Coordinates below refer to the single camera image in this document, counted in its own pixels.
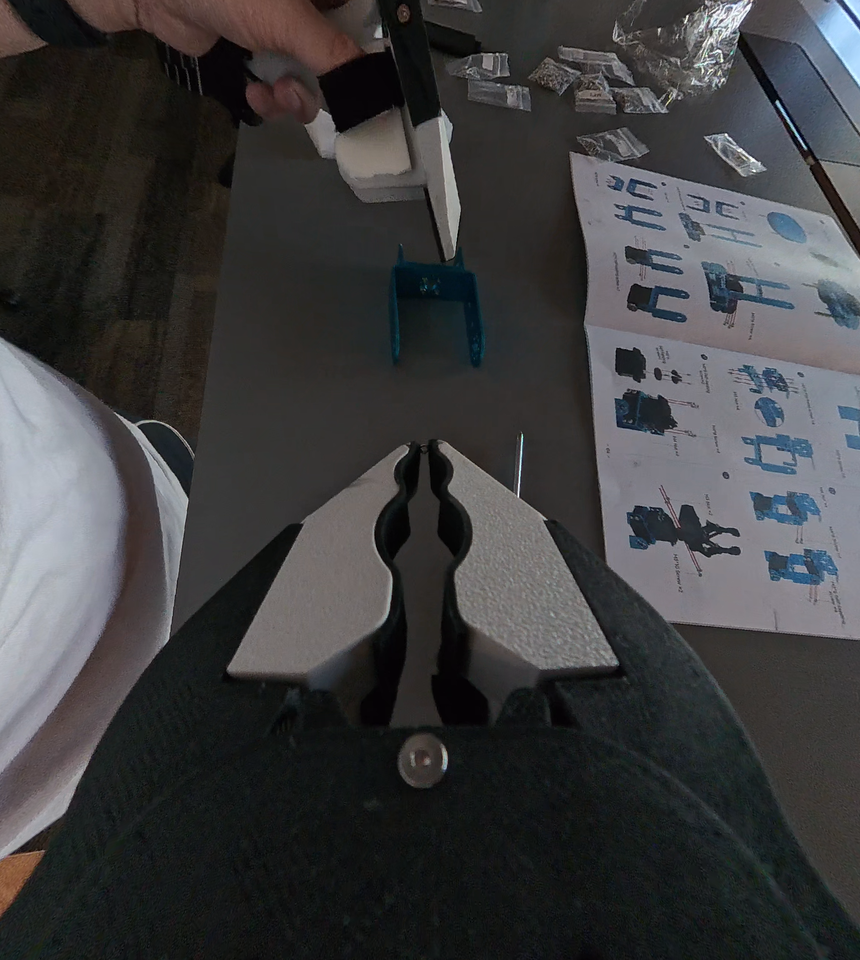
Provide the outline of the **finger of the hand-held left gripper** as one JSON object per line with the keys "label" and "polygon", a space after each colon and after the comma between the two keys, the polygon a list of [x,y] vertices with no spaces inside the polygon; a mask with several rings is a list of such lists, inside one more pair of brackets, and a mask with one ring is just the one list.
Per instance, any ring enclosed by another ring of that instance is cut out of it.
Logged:
{"label": "finger of the hand-held left gripper", "polygon": [[442,114],[418,124],[414,144],[425,175],[442,261],[457,254],[461,204],[450,152],[447,121]]}

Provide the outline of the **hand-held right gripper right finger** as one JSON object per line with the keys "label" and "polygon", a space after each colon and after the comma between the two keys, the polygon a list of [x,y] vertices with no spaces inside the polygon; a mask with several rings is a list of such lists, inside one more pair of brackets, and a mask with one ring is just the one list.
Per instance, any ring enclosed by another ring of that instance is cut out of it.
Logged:
{"label": "hand-held right gripper right finger", "polygon": [[515,690],[609,676],[619,661],[547,519],[446,441],[428,444],[444,581],[438,707],[502,707]]}

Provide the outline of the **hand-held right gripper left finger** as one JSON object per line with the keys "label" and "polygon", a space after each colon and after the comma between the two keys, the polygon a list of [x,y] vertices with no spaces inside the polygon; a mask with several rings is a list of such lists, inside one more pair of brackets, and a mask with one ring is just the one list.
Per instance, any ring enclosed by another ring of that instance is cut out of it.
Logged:
{"label": "hand-held right gripper left finger", "polygon": [[344,710],[395,708],[408,631],[395,557],[421,455],[401,445],[304,519],[230,677],[327,691]]}

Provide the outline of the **blue metal bracket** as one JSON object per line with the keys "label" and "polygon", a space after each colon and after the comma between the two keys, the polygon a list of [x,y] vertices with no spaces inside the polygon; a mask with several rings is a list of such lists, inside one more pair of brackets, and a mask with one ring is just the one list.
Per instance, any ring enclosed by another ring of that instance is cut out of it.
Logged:
{"label": "blue metal bracket", "polygon": [[455,303],[463,309],[469,360],[474,368],[483,364],[485,354],[484,316],[476,274],[466,269],[459,248],[452,263],[428,263],[408,259],[398,245],[388,286],[388,332],[391,362],[401,352],[400,303]]}

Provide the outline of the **dark grey desk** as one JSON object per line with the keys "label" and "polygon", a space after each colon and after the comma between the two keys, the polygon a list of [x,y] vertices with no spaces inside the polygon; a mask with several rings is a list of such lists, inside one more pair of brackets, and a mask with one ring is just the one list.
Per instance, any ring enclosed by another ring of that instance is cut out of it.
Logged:
{"label": "dark grey desk", "polygon": [[[583,316],[586,257],[569,152],[596,129],[537,88],[532,110],[469,102],[453,121],[460,245],[485,354],[459,308],[402,314],[398,246],[437,260],[424,201],[359,202],[291,119],[241,126],[196,464],[178,629],[282,528],[407,441],[439,438],[504,484],[525,436],[523,496],[603,549]],[[860,925],[860,642],[677,625],[755,743],[808,856]]]}

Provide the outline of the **dark flat desk panel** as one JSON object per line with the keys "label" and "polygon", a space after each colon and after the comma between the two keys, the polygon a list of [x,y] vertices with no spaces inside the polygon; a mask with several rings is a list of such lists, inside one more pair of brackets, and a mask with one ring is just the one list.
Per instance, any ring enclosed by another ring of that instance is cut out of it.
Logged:
{"label": "dark flat desk panel", "polygon": [[739,45],[813,157],[860,168],[860,132],[804,49],[747,31]]}

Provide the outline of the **person's left hand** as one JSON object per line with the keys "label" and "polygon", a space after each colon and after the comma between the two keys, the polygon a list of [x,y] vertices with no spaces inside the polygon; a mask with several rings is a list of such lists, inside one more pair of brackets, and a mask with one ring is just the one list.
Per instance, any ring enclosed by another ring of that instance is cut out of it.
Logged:
{"label": "person's left hand", "polygon": [[196,56],[222,38],[252,52],[288,56],[317,77],[364,54],[313,2],[97,1],[71,6],[105,33],[139,29]]}

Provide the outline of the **black pen-shaped screwdriver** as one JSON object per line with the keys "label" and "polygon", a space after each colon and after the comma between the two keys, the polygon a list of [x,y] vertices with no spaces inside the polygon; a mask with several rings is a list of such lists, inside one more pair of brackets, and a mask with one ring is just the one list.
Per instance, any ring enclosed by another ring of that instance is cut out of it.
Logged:
{"label": "black pen-shaped screwdriver", "polygon": [[483,44],[471,32],[426,20],[425,29],[432,49],[457,58],[483,52]]}

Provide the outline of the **scattered small clear hardware bags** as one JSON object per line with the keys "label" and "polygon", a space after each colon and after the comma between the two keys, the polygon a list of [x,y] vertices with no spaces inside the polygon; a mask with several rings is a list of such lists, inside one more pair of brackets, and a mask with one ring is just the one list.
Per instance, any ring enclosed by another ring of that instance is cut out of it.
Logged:
{"label": "scattered small clear hardware bags", "polygon": [[626,51],[612,42],[619,52],[560,45],[556,55],[545,57],[533,69],[525,85],[508,83],[509,60],[504,52],[458,57],[447,64],[446,71],[467,81],[469,101],[519,112],[531,110],[532,86],[557,96],[571,92],[577,113],[600,116],[666,115],[672,105],[690,100],[668,102],[652,89]]}

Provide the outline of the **person's dark shoe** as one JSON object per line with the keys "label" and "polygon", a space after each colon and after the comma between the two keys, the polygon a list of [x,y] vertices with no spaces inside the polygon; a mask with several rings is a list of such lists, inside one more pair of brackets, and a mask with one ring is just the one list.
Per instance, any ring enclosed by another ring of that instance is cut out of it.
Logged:
{"label": "person's dark shoe", "polygon": [[195,451],[171,425],[157,419],[139,419],[133,425],[141,431],[150,445],[167,465],[187,496],[191,492]]}

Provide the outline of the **crumpled clear plastic wrap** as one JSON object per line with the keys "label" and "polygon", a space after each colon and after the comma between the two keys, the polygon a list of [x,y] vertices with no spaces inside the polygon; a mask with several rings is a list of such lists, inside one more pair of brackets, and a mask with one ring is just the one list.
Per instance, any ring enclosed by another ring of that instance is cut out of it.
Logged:
{"label": "crumpled clear plastic wrap", "polygon": [[647,5],[632,2],[617,17],[612,38],[652,89],[672,103],[725,86],[753,2],[700,2],[672,23],[641,29]]}

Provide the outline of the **person's white shirt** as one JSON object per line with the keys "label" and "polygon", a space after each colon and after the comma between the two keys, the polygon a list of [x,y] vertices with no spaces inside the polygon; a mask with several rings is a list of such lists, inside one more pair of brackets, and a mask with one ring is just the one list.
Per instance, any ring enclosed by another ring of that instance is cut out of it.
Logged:
{"label": "person's white shirt", "polygon": [[0,859],[171,635],[188,496],[138,419],[0,337]]}

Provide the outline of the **open instruction booklet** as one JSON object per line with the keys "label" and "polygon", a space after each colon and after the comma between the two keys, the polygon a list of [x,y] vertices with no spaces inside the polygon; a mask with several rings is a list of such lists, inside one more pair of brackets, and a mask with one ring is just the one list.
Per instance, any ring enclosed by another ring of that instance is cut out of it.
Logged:
{"label": "open instruction booklet", "polygon": [[860,641],[860,258],[571,153],[605,559],[676,623]]}

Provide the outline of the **black wristband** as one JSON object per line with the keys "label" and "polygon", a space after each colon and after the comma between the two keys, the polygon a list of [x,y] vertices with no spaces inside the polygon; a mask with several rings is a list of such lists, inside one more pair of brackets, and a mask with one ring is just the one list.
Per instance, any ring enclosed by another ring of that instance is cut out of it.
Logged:
{"label": "black wristband", "polygon": [[41,42],[65,49],[94,49],[109,34],[84,20],[67,1],[8,1],[16,17]]}

